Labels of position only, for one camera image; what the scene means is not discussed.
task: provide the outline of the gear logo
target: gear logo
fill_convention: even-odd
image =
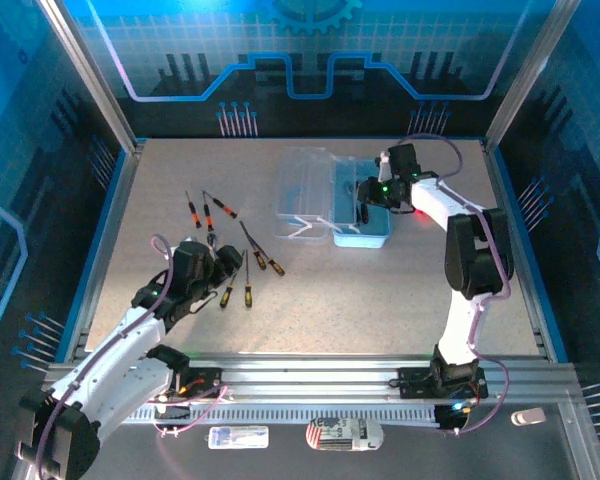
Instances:
[[[18,45],[33,40],[41,27],[35,0],[0,0],[0,25]]]
[[[267,10],[280,28],[289,27],[294,34],[302,31],[327,33],[351,20],[353,10],[362,7],[360,0],[269,0]]]

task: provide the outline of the enclosure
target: enclosure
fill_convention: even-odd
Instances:
[[[448,326],[446,228],[373,210],[367,235],[351,193],[405,136],[453,171],[436,135],[461,156],[447,185],[506,214],[515,264],[477,345],[510,386],[481,361],[471,422],[500,411],[457,439],[403,417],[452,400],[389,382]],[[249,277],[161,343],[222,369],[202,423],[268,425],[269,447],[161,439],[145,405],[83,478],[600,478],[600,0],[0,0],[0,478],[36,478],[13,455],[23,393],[117,327],[165,268],[153,234],[206,244],[208,216]],[[533,407],[544,423],[509,421]],[[385,445],[306,445],[312,418],[347,415]]]

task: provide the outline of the screwdriver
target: screwdriver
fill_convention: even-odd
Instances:
[[[224,212],[227,215],[231,216],[231,218],[236,218],[238,216],[238,214],[236,212],[234,212],[233,210],[231,210],[229,207],[227,207],[224,203],[222,203],[220,200],[218,200],[217,198],[215,198],[209,192],[205,192],[203,190],[202,194],[206,195],[207,197],[209,197],[213,203],[215,203],[216,205],[218,205],[222,210],[224,210]]]
[[[273,269],[276,271],[276,273],[278,275],[280,275],[281,277],[284,277],[284,274],[286,273],[282,267],[273,259],[271,258],[269,255],[267,255],[267,252],[265,252],[262,247],[260,245],[258,245],[258,242],[256,242],[253,237],[251,237],[251,243],[258,248],[258,250],[260,250],[260,253],[262,253],[262,255],[265,257],[265,259],[267,260],[267,263],[269,263],[269,265],[271,265],[273,267]]]
[[[245,255],[245,268],[247,270],[247,284],[244,287],[244,304],[247,308],[253,306],[253,296],[251,295],[251,284],[249,283],[249,255]]]
[[[249,240],[251,248],[253,248],[253,256],[256,257],[256,260],[258,260],[260,270],[266,270],[267,264],[264,263],[264,258],[262,258],[262,256],[260,255],[260,249],[258,249],[258,247],[254,245],[253,238],[251,238],[251,235],[249,235],[249,232],[247,232],[247,227],[244,226],[244,222],[242,220],[240,220],[240,226],[242,227],[244,234],[247,236],[247,240]]]
[[[207,197],[202,192],[202,198],[204,199],[204,216],[207,219],[207,232],[213,232],[213,219],[211,218],[211,212],[209,211],[209,205],[207,205]]]
[[[193,223],[196,224],[196,228],[202,228],[200,218],[198,217],[198,213],[196,212],[196,207],[193,206],[193,202],[191,201],[191,198],[189,198],[189,192],[185,190],[184,193],[187,195],[187,201],[189,202],[189,211],[191,212],[191,218],[193,219]]]
[[[245,248],[244,251],[242,252],[242,258],[246,258],[247,257],[247,249]],[[233,274],[233,277],[231,277],[231,281],[229,282],[229,285],[227,285],[227,289],[224,291],[224,294],[222,295],[222,300],[220,300],[220,308],[226,308],[227,304],[229,303],[229,297],[231,296],[231,291],[233,290],[233,282],[236,281],[236,277],[238,276],[238,272],[240,271],[240,269],[236,270],[236,273]]]

